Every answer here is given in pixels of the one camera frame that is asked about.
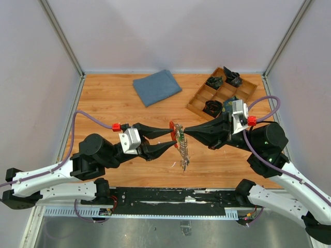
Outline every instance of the blue cloth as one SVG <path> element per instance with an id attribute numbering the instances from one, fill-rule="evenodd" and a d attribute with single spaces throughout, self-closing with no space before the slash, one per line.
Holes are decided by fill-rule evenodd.
<path id="1" fill-rule="evenodd" d="M 133 80 L 133 87 L 145 107 L 182 90 L 169 70 L 162 70 L 143 79 Z"/>

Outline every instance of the wooden table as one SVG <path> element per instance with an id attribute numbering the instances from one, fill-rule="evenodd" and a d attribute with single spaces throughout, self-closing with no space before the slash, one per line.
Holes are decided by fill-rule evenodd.
<path id="1" fill-rule="evenodd" d="M 98 120 L 112 125 L 135 124 L 168 128 L 169 121 L 180 123 L 183 127 L 206 122 L 186 109 L 186 104 L 209 77 L 208 74 L 175 74 L 174 77 L 183 91 L 152 106 L 145 107 L 132 86 L 132 80 L 146 74 L 91 74 L 86 77 L 78 109 Z M 258 87 L 248 104 L 265 96 L 261 76 L 242 75 Z M 256 105 L 251 115 L 262 117 L 270 111 L 265 100 Z M 105 129 L 82 115 L 76 119 L 73 153 L 78 152 L 78 143 L 86 136 L 98 133 L 112 143 L 118 143 L 118 132 Z M 159 159 L 146 162 L 135 158 L 120 165 L 117 169 L 107 169 L 103 178 L 111 186 L 122 187 L 190 187 L 190 188 L 235 188 L 243 179 L 255 181 L 266 188 L 279 188 L 268 179 L 257 175 L 246 162 L 250 153 L 230 146 L 209 150 L 194 138 L 187 136 L 188 151 L 191 157 L 186 172 L 180 167 L 181 157 L 175 148 L 169 148 Z M 151 140 L 151 144 L 170 141 L 170 135 Z"/>

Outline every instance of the wooden box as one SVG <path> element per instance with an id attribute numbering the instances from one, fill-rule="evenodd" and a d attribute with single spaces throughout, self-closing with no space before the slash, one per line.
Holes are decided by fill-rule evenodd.
<path id="1" fill-rule="evenodd" d="M 186 108 L 201 116 L 206 120 L 213 120 L 214 117 L 203 112 L 205 102 L 209 100 L 217 100 L 224 103 L 232 96 L 237 96 L 239 99 L 243 99 L 244 102 L 250 98 L 257 88 L 257 85 L 248 82 L 243 79 L 243 84 L 236 88 L 225 82 L 227 77 L 225 76 L 223 69 L 218 67 L 211 76 L 223 76 L 223 84 L 217 89 L 213 89 L 206 85 L 206 82 L 201 86 L 194 97 L 188 102 Z"/>

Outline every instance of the red cable clamp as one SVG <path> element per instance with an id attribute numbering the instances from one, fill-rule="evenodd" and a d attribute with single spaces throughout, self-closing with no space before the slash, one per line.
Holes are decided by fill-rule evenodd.
<path id="1" fill-rule="evenodd" d="M 112 130 L 113 130 L 113 132 L 119 132 L 121 130 L 121 124 L 119 124 L 119 123 L 113 124 Z"/>
<path id="2" fill-rule="evenodd" d="M 256 118 L 256 116 L 248 116 L 248 118 L 247 118 L 247 124 L 249 126 L 256 126 L 256 124 L 257 124 L 257 118 Z"/>

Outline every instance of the gray wall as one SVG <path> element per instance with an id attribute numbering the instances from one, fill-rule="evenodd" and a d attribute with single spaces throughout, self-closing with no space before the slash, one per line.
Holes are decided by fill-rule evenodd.
<path id="1" fill-rule="evenodd" d="M 295 165 L 331 195 L 331 2 L 314 1 L 270 75 Z"/>
<path id="2" fill-rule="evenodd" d="M 49 0 L 87 72 L 262 72 L 303 0 Z"/>
<path id="3" fill-rule="evenodd" d="M 55 161 L 79 77 L 38 1 L 3 1 L 0 34 L 3 183 L 10 167 L 26 171 Z M 30 210 L 0 204 L 0 212 L 0 246 L 17 248 Z"/>

